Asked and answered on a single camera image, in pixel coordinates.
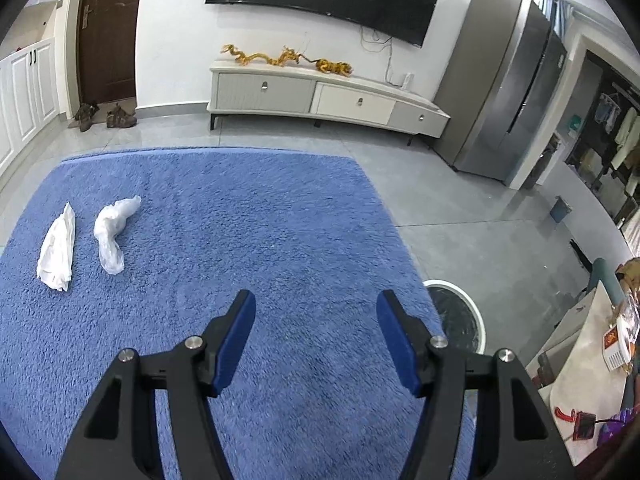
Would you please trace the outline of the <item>white round trash bin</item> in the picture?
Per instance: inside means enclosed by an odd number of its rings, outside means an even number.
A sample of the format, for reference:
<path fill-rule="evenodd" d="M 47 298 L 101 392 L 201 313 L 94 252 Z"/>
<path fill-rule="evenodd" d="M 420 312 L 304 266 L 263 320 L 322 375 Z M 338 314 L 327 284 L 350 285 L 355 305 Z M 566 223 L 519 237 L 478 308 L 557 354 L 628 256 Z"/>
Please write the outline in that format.
<path fill-rule="evenodd" d="M 477 305 L 461 287 L 431 278 L 423 282 L 439 315 L 442 329 L 454 347 L 483 354 L 486 327 Z"/>

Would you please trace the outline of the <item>white marble coffee table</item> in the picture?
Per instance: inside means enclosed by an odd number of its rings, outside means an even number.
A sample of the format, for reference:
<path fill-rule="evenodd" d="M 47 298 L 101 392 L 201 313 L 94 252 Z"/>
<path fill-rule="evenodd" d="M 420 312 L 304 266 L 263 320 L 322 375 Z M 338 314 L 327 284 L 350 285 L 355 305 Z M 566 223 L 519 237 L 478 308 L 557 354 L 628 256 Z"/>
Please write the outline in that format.
<path fill-rule="evenodd" d="M 614 318 L 612 301 L 598 284 L 566 312 L 526 366 L 574 465 L 597 449 L 601 422 L 623 410 L 628 364 L 610 372 L 602 356 L 603 335 L 616 325 L 628 330 L 636 348 L 637 310 L 626 307 Z"/>

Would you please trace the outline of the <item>purple snack package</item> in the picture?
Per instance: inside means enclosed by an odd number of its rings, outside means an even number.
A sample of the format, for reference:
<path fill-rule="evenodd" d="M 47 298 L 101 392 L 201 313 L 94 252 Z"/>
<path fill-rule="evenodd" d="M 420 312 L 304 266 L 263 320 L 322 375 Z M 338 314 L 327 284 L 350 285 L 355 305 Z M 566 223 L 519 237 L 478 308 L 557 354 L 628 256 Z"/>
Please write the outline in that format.
<path fill-rule="evenodd" d="M 597 445 L 604 445 L 606 442 L 617 436 L 630 422 L 634 420 L 638 413 L 639 407 L 636 405 L 633 408 L 624 408 L 613 418 L 610 418 L 605 422 L 601 422 Z"/>

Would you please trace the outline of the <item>white red box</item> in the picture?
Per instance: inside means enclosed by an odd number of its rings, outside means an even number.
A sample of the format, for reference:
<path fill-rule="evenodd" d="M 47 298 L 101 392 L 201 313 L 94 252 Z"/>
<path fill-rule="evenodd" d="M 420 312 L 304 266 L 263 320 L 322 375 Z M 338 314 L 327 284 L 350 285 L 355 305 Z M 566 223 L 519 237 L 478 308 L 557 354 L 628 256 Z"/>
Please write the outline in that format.
<path fill-rule="evenodd" d="M 603 335 L 602 356 L 610 372 L 629 364 L 633 353 L 634 344 L 625 327 L 616 325 Z"/>

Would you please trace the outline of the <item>crumpled white tissue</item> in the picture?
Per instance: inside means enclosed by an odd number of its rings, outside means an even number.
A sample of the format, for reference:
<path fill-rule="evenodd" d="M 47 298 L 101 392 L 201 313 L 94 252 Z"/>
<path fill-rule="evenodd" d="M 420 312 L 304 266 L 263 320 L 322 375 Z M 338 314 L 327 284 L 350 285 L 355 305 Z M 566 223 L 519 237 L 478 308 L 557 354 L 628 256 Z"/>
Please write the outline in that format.
<path fill-rule="evenodd" d="M 66 203 L 44 237 L 36 267 L 37 278 L 58 292 L 67 292 L 72 280 L 75 234 L 75 211 Z"/>

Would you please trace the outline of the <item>blue shaggy rug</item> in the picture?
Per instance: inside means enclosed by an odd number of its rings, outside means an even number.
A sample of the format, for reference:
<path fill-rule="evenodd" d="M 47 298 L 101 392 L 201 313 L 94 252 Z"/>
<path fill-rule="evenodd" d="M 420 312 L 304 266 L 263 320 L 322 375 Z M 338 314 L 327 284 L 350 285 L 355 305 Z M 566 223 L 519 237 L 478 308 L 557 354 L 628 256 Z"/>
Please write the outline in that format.
<path fill-rule="evenodd" d="M 107 274 L 99 212 L 139 195 Z M 70 203 L 67 292 L 36 275 Z M 212 402 L 238 479 L 395 479 L 422 403 L 401 385 L 375 313 L 391 289 L 432 332 L 439 318 L 375 189 L 347 157 L 176 148 L 64 160 L 1 256 L 1 420 L 27 463 L 55 475 L 90 394 L 122 348 L 151 354 L 201 333 L 236 293 L 255 323 Z"/>

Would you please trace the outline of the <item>small blue waste bin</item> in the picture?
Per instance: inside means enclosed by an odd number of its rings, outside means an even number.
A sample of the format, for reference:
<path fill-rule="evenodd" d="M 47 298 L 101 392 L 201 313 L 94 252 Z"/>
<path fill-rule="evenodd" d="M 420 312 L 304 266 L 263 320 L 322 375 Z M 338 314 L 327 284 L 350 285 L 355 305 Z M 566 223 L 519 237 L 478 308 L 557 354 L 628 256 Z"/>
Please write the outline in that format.
<path fill-rule="evenodd" d="M 572 207 L 562 196 L 556 196 L 555 202 L 549 212 L 550 218 L 556 223 L 562 223 L 565 218 L 572 212 Z"/>

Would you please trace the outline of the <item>grey double door refrigerator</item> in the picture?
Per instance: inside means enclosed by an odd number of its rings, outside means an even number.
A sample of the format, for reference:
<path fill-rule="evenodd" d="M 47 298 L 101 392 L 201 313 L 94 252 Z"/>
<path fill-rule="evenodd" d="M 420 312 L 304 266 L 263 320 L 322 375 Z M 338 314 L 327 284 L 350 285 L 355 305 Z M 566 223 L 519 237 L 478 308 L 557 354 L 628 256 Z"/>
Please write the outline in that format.
<path fill-rule="evenodd" d="M 508 182 L 533 142 L 566 50 L 534 0 L 471 0 L 435 103 L 435 151 L 456 171 Z"/>

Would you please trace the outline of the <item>white tv cabinet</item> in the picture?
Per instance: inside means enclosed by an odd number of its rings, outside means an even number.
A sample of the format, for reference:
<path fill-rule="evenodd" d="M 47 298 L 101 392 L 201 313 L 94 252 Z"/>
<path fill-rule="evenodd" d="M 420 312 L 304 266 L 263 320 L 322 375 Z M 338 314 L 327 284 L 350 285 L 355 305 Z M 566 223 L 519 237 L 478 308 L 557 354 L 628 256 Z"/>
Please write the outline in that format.
<path fill-rule="evenodd" d="M 264 115 L 344 122 L 438 139 L 449 115 L 431 101 L 387 84 L 345 78 L 299 67 L 242 66 L 218 61 L 207 111 L 222 115 Z"/>

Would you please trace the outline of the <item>golden dragon ornament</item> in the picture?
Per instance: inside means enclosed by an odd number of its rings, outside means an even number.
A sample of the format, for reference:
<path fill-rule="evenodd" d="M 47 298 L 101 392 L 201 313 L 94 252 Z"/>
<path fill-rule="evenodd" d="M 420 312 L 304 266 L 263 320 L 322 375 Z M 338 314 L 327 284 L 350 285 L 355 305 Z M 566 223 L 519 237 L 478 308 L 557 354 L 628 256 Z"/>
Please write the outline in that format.
<path fill-rule="evenodd" d="M 318 72 L 322 74 L 334 74 L 343 77 L 352 76 L 352 66 L 346 62 L 332 62 L 326 58 L 307 58 L 303 53 L 297 52 L 295 49 L 284 47 L 277 58 L 272 58 L 265 53 L 255 52 L 247 54 L 241 51 L 234 44 L 224 44 L 220 50 L 221 54 L 230 54 L 234 58 L 234 62 L 242 66 L 247 66 L 255 60 L 262 60 L 271 66 L 283 67 L 288 62 L 299 64 L 300 61 L 314 66 Z"/>

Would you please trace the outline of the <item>dark brown entrance door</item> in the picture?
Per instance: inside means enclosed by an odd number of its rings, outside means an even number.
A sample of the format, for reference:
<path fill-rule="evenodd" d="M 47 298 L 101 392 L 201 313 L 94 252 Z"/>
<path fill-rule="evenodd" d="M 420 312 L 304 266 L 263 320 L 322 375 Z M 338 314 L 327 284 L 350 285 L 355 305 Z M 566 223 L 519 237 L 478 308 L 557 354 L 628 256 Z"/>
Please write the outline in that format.
<path fill-rule="evenodd" d="M 108 103 L 136 95 L 134 49 L 140 0 L 80 0 L 79 97 Z"/>

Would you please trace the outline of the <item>white wall cupboard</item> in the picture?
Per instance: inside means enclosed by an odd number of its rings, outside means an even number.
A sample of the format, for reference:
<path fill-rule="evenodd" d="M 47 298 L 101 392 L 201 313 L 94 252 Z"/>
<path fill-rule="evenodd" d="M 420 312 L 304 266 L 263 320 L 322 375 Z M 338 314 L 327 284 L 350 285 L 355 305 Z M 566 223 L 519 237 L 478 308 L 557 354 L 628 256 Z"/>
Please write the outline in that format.
<path fill-rule="evenodd" d="M 1 170 L 58 114 L 53 29 L 58 0 L 28 0 L 1 43 Z"/>

